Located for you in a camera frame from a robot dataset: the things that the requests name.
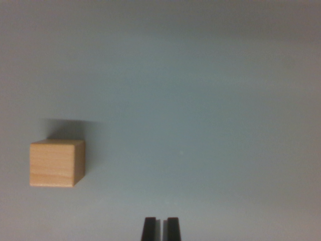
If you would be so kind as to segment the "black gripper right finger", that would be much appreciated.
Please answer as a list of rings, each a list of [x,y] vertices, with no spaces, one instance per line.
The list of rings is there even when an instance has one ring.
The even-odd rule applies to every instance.
[[[168,217],[163,221],[163,241],[181,241],[178,217]]]

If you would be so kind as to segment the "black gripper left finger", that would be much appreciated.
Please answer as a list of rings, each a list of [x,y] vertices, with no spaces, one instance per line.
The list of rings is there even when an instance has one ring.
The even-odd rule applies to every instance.
[[[141,241],[161,240],[161,220],[156,217],[146,217],[143,224]]]

